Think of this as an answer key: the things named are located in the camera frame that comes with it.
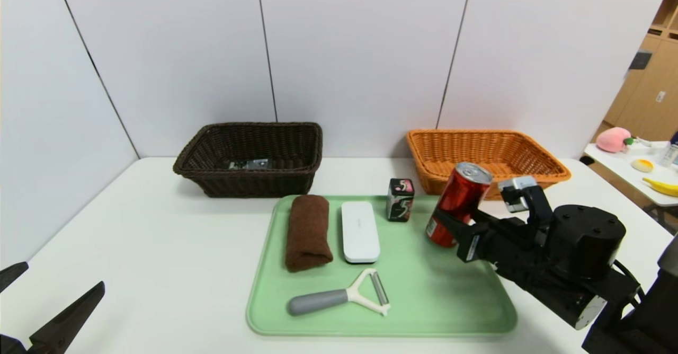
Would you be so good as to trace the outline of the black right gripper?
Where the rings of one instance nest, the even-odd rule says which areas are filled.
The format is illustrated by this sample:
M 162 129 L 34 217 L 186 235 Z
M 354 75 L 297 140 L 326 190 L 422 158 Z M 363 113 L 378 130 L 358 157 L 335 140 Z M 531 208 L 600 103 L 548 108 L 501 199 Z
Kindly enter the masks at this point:
M 432 241 L 458 241 L 463 262 L 482 260 L 493 264 L 504 278 L 530 278 L 547 267 L 544 245 L 550 233 L 550 217 L 497 219 L 481 209 L 445 210 L 432 214 Z

